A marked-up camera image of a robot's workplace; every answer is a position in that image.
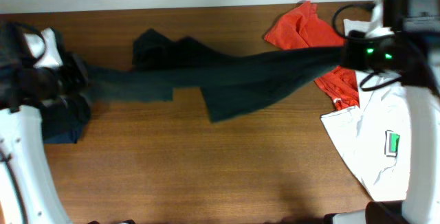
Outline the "dark green polo shirt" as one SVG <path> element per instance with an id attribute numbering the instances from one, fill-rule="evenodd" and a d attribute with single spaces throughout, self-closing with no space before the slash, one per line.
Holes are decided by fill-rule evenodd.
<path id="1" fill-rule="evenodd" d="M 312 47 L 238 57 L 149 29 L 133 43 L 130 71 L 95 65 L 87 71 L 101 100 L 171 101 L 174 89 L 197 87 L 210 121 L 222 122 L 286 98 L 334 69 L 341 53 L 341 47 Z"/>

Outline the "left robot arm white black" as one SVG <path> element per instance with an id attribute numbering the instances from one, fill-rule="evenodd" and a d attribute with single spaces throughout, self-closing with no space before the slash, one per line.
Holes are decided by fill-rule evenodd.
<path id="1" fill-rule="evenodd" d="M 1 222 L 70 223 L 44 143 L 78 138 L 90 108 L 86 65 L 52 29 L 1 22 Z"/>

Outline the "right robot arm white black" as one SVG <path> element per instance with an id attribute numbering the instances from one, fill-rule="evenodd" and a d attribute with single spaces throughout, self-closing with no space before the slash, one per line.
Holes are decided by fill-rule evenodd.
<path id="1" fill-rule="evenodd" d="M 439 222 L 439 7 L 377 0 L 369 23 L 346 21 L 342 66 L 360 103 L 322 116 L 371 201 L 325 223 Z"/>

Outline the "black folded clothes pile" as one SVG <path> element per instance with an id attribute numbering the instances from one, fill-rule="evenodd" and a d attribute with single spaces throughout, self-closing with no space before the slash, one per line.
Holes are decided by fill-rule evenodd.
<path id="1" fill-rule="evenodd" d="M 48 107 L 41 105 L 44 144 L 76 144 L 91 119 L 91 108 L 81 95 L 63 99 Z"/>

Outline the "orange red shirt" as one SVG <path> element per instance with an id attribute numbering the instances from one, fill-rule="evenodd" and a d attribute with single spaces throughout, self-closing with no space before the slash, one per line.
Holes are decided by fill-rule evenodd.
<path id="1" fill-rule="evenodd" d="M 306 1 L 275 22 L 265 41 L 281 49 L 342 46 L 344 40 L 317 15 L 317 5 Z M 332 100 L 337 110 L 359 106 L 355 72 L 341 66 L 316 78 L 316 85 Z"/>

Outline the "white shirt green logo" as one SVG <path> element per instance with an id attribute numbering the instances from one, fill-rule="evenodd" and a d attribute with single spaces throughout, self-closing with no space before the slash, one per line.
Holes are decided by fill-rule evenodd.
<path id="1" fill-rule="evenodd" d="M 410 117 L 406 91 L 395 83 L 359 90 L 359 104 L 321 116 L 348 169 L 375 201 L 406 198 L 410 176 Z"/>

